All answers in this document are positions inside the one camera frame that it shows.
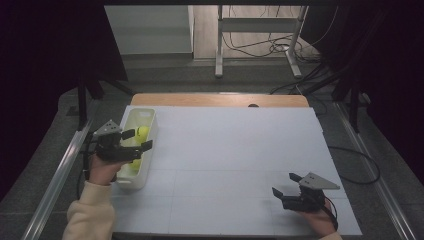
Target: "beige sleeve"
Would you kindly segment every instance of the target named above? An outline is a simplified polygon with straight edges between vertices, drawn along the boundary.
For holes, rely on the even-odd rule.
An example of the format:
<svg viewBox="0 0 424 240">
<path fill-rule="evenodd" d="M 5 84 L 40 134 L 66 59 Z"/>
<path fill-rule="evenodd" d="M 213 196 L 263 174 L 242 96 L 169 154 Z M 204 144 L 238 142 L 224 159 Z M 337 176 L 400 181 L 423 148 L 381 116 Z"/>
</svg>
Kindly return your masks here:
<svg viewBox="0 0 424 240">
<path fill-rule="evenodd" d="M 342 237 L 340 236 L 338 232 L 335 232 L 323 238 L 320 238 L 320 240 L 342 240 Z"/>
<path fill-rule="evenodd" d="M 68 209 L 68 225 L 62 239 L 111 239 L 115 211 L 110 194 L 111 186 L 85 182 L 80 200 Z"/>
</svg>

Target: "yellow ball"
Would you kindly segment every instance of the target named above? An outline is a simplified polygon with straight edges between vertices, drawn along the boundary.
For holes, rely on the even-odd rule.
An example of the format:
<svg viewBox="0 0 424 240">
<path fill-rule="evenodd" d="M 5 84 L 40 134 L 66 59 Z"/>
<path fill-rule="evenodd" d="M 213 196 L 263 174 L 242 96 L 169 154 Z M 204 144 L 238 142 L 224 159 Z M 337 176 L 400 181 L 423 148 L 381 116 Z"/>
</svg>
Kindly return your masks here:
<svg viewBox="0 0 424 240">
<path fill-rule="evenodd" d="M 141 167 L 141 160 L 140 159 L 134 160 L 132 163 L 128 163 L 128 165 L 133 170 L 139 170 Z"/>
<path fill-rule="evenodd" d="M 141 126 L 136 129 L 134 139 L 138 143 L 144 143 L 149 135 L 150 128 L 147 126 Z"/>
</svg>

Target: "gray floor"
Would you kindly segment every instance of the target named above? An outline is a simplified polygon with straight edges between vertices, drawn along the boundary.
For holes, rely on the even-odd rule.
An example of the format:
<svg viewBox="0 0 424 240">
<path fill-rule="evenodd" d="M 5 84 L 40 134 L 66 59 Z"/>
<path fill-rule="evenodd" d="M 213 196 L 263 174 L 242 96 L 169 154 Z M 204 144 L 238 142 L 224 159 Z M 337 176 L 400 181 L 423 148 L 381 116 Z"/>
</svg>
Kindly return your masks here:
<svg viewBox="0 0 424 240">
<path fill-rule="evenodd" d="M 222 79 L 215 79 L 214 62 L 187 59 L 137 59 L 126 58 L 129 82 L 124 83 L 136 92 L 239 92 L 268 93 L 272 88 L 296 81 L 285 61 L 270 59 L 226 60 Z M 308 73 L 314 64 L 302 64 Z M 131 96 L 116 88 L 103 84 L 106 96 L 93 123 L 97 129 L 109 119 L 119 122 Z M 328 145 L 352 148 L 352 142 L 331 101 L 333 86 L 320 89 L 308 97 L 324 130 Z M 0 236 L 2 239 L 18 239 L 24 233 L 41 197 L 53 176 L 60 159 L 76 130 L 78 117 L 70 111 L 77 106 L 76 91 L 62 95 L 59 111 L 43 142 L 22 173 L 13 189 L 0 204 Z M 409 220 L 417 238 L 424 238 L 424 188 L 411 170 L 366 114 L 366 108 L 359 113 L 360 135 L 373 158 L 379 163 L 382 176 Z M 355 154 L 330 151 L 340 174 L 359 179 L 368 179 L 363 160 Z M 58 239 L 66 225 L 66 210 L 76 198 L 76 181 L 81 169 L 81 158 L 77 158 L 53 212 L 40 239 Z M 345 239 L 401 239 L 394 228 L 387 209 L 382 204 L 374 186 L 358 186 L 343 182 L 351 201 L 362 237 Z M 138 239 L 135 236 L 119 235 L 120 239 Z M 161 239 L 158 236 L 143 239 Z"/>
</svg>

